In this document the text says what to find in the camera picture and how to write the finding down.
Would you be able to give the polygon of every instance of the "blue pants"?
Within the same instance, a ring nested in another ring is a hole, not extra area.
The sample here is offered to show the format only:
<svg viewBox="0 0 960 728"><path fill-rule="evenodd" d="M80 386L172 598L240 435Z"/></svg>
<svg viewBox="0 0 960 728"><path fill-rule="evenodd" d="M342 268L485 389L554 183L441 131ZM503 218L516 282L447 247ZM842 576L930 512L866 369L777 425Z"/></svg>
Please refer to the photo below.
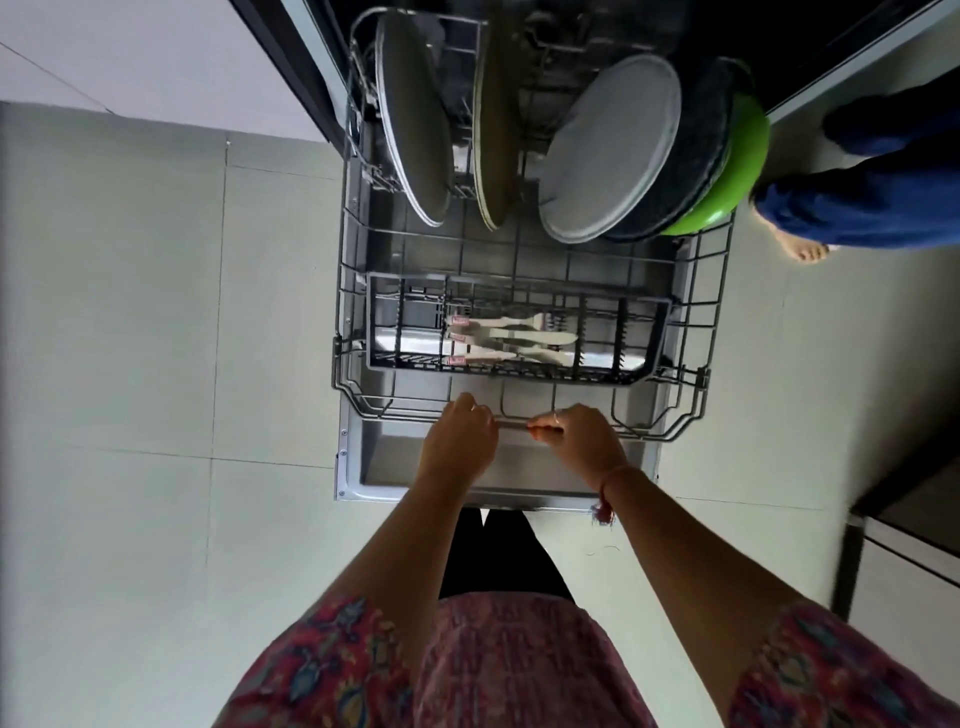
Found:
<svg viewBox="0 0 960 728"><path fill-rule="evenodd" d="M756 210L783 231L832 245L921 248L960 242L960 67L892 96L828 114L824 133L850 169L762 186Z"/></svg>

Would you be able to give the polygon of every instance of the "fork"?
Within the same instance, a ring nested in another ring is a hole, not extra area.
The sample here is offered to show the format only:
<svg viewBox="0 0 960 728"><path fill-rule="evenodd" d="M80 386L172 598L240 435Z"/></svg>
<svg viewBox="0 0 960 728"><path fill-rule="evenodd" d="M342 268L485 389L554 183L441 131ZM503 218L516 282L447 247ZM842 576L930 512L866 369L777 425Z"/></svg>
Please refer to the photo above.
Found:
<svg viewBox="0 0 960 728"><path fill-rule="evenodd" d="M509 316L501 316L498 319L471 319L469 316L447 316L446 324L452 327L527 327L534 331L546 331L554 324L554 318L549 313L538 313L527 319L513 319Z"/></svg>

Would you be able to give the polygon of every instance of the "black pan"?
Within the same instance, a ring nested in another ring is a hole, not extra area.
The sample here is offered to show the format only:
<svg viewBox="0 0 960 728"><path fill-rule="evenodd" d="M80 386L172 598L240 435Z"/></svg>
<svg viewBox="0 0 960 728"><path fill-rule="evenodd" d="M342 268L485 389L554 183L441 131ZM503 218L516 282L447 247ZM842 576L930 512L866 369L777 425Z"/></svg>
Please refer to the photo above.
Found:
<svg viewBox="0 0 960 728"><path fill-rule="evenodd" d="M678 71L684 99L670 156L647 193L604 234L608 240L632 243L666 230L707 194L723 169L736 69L709 59Z"/></svg>

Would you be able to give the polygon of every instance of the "tile grout line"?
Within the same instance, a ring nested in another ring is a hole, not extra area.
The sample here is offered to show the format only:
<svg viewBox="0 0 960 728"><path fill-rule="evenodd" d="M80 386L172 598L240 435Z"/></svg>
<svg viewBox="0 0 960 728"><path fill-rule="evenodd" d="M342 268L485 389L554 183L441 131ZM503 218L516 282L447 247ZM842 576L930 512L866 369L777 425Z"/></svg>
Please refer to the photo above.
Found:
<svg viewBox="0 0 960 728"><path fill-rule="evenodd" d="M812 511L813 513L820 513L828 510L827 508L811 508L806 505L781 505L779 503L758 503L752 500L722 500L720 498L713 497L691 497L691 496L673 496L675 500L697 500L704 503L730 503L732 505L756 505L761 508L792 508L796 511Z"/></svg>
<svg viewBox="0 0 960 728"><path fill-rule="evenodd" d="M217 365L220 359L220 304L224 296L224 237L227 229L227 170L230 150L230 137L226 134L224 144L224 195L220 205L220 275L217 277L217 334L213 345L213 417L210 423L210 457L213 457L213 443L217 435Z"/></svg>
<svg viewBox="0 0 960 728"><path fill-rule="evenodd" d="M213 457L212 455L183 455L178 452L158 452L156 450L147 450L147 449L79 448L76 446L74 447L76 449L89 449L89 450L95 450L97 452L115 452L115 453L124 454L124 455L156 455L158 457L182 457L187 460L210 460L211 463L214 460L219 460L225 463L251 463L252 465L281 465L285 468L316 468L317 470L321 470L321 471L334 470L334 467L332 465L306 465L304 463L278 463L274 460L248 460L242 457Z"/></svg>
<svg viewBox="0 0 960 728"><path fill-rule="evenodd" d="M207 469L206 486L206 544L204 545L204 601L210 599L210 532L213 530L213 458Z"/></svg>
<svg viewBox="0 0 960 728"><path fill-rule="evenodd" d="M217 332L213 343L213 412L210 417L210 460L206 481L206 544L204 545L204 589L209 598L210 532L213 530L213 444L217 435L217 364L220 359L220 303L224 295L224 237L227 229L227 169L229 133L224 134L224 192L220 204L220 274L217 276Z"/></svg>
<svg viewBox="0 0 960 728"><path fill-rule="evenodd" d="M88 101L92 101L94 104L96 104L98 107L100 107L101 109L103 109L103 110L106 111L107 113L111 113L111 114L113 114L113 115L116 115L116 111L114 111L114 110L112 110L112 109L108 109L106 104L102 104L101 102L97 101L95 98L93 98L92 96L90 96L90 94L84 93L83 91L79 90L76 86L74 86L73 84L71 84L71 83L70 83L69 81L67 81L66 79L62 79L60 76L58 76L58 75L57 75L56 73L54 73L53 71L48 71L46 68L44 68L44 67L43 67L42 65L40 65L39 63L35 63L35 62L31 61L31 60L28 59L26 56L24 56L22 53L19 53L19 52L17 52L17 51L14 51L14 50L13 50L9 45L7 45L6 43L0 43L0 46L6 48L8 51L10 51L11 53L13 53L15 56L18 56L19 58L23 59L24 61L26 61L27 63L29 63L31 66L33 66L34 68L36 68L37 70L40 70L40 71L42 71L43 73L47 74L47 76L49 76L50 78L55 79L55 80L59 81L61 84L63 84L63 85L65 85L65 86L69 87L70 89L76 91L77 93L79 93L81 96L83 96L83 97L84 97L85 99L87 99Z"/></svg>
<svg viewBox="0 0 960 728"><path fill-rule="evenodd" d="M254 172L270 172L275 175L291 175L293 177L303 177L308 180L327 180L328 182L339 182L342 178L321 177L320 175L302 175L300 172L287 172L283 169L263 169L262 167L247 167L243 164L231 164L234 169L251 169Z"/></svg>

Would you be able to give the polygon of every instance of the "black pants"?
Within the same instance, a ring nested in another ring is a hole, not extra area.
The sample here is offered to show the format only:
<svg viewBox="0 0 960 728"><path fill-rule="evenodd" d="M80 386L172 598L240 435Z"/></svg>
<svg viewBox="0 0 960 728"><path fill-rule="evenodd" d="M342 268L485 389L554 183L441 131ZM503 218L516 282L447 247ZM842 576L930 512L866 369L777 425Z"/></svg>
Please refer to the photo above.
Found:
<svg viewBox="0 0 960 728"><path fill-rule="evenodd" d="M468 592L536 592L573 601L522 511L464 508L446 557L440 599Z"/></svg>

